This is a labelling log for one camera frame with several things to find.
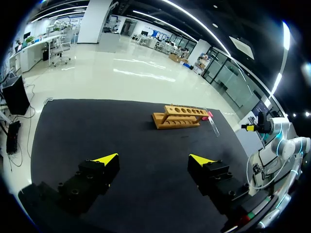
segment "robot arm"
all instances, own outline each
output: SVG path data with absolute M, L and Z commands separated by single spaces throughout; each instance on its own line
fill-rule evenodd
M 257 131 L 258 133 L 268 133 L 276 135 L 271 144 L 271 150 L 274 154 L 287 161 L 292 155 L 298 153 L 308 153 L 310 151 L 311 140 L 306 137 L 297 137 L 287 139 L 287 132 L 290 122 L 285 117 L 275 117 L 267 121 L 266 116 L 260 112 L 257 125 L 242 125 L 247 131 Z

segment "computer monitor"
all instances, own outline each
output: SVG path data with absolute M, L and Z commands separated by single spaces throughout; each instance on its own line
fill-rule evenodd
M 255 116 L 258 117 L 259 112 L 263 112 L 263 114 L 267 115 L 269 112 L 269 109 L 267 106 L 264 104 L 262 100 L 260 100 L 256 106 L 253 108 L 252 112 L 254 113 Z
M 15 47 L 15 52 L 20 51 L 20 50 L 21 50 L 21 47 L 22 47 L 22 44 L 17 45 L 17 46 Z
M 24 39 L 26 39 L 28 36 L 30 36 L 30 32 L 24 34 Z
M 145 31 L 141 31 L 141 34 L 145 35 L 145 36 L 148 36 L 148 32 L 145 32 Z

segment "ceiling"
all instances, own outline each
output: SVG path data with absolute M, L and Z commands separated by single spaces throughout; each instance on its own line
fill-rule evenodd
M 306 110 L 311 112 L 311 109 L 308 109 L 311 106 L 310 86 L 306 85 L 300 70 L 302 63 L 310 60 L 309 51 L 311 51 L 311 43 L 308 43 L 311 39 L 309 25 L 308 21 L 304 20 L 308 15 L 307 6 L 301 9 L 299 4 L 293 6 L 281 0 L 274 0 L 274 4 L 267 0 L 171 1 L 203 22 L 229 50 L 231 56 L 256 74 L 270 90 L 280 71 L 283 59 L 282 21 L 284 20 L 291 30 L 291 47 L 283 78 L 275 96 L 289 115 Z M 62 3 L 67 4 L 58 6 L 57 9 L 47 10 L 43 14 L 88 4 L 88 1 L 68 2 L 70 0 L 47 0 L 32 12 L 32 16 Z M 149 17 L 134 13 L 133 10 L 143 12 L 172 24 L 196 40 L 203 39 L 222 49 L 219 43 L 197 22 L 162 0 L 118 0 L 118 2 L 119 5 L 113 10 L 113 14 L 139 17 L 174 34 L 181 34 L 169 26 L 155 23 Z M 237 49 L 230 36 L 246 43 L 252 50 L 254 60 Z

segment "office desk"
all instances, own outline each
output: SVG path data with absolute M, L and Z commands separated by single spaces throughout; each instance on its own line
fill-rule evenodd
M 13 64 L 15 66 L 16 71 L 21 68 L 21 72 L 27 72 L 32 67 L 34 67 L 35 64 L 37 64 L 42 59 L 42 48 L 45 46 L 45 43 L 49 44 L 49 66 L 51 65 L 51 42 L 54 39 L 57 39 L 61 37 L 62 35 L 55 35 L 50 36 L 47 38 L 42 39 L 39 42 L 36 42 L 32 45 L 29 45 L 25 48 L 23 48 L 21 51 L 13 54 L 11 57 L 9 57 L 10 66 Z

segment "glass wall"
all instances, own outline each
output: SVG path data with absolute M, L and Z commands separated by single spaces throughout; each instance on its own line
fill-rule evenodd
M 170 37 L 170 41 L 175 41 L 175 39 L 176 39 L 176 35 L 172 35 L 171 37 Z
M 196 43 L 181 36 L 172 35 L 170 41 L 174 42 L 176 46 L 180 46 L 182 49 L 187 48 L 191 53 L 196 46 Z
M 205 78 L 209 83 L 211 83 L 220 69 L 223 67 L 224 63 L 227 60 L 227 57 L 221 53 L 214 51 L 213 49 L 207 52 L 207 55 L 210 57 L 210 63 L 203 73 L 203 78 Z
M 189 53 L 191 53 L 195 46 L 196 46 L 195 42 L 189 41 L 189 43 L 186 45 L 185 48 L 187 48 L 189 50 Z
M 179 43 L 180 43 L 181 40 L 182 40 L 182 37 L 181 37 L 181 36 L 176 37 L 176 39 L 175 39 L 175 45 L 176 45 L 176 46 L 179 46 Z
M 189 40 L 183 38 L 183 39 L 180 41 L 179 46 L 180 46 L 181 48 L 184 49 L 184 48 L 186 47 L 186 45 L 187 45 L 188 42 L 189 42 Z
M 226 100 L 240 120 L 257 117 L 258 112 L 271 117 L 283 117 L 282 112 L 272 98 L 269 99 L 267 90 L 258 80 L 241 68 L 235 61 L 219 51 L 210 48 L 207 52 L 210 63 L 202 76 Z M 264 145 L 275 136 L 260 135 Z

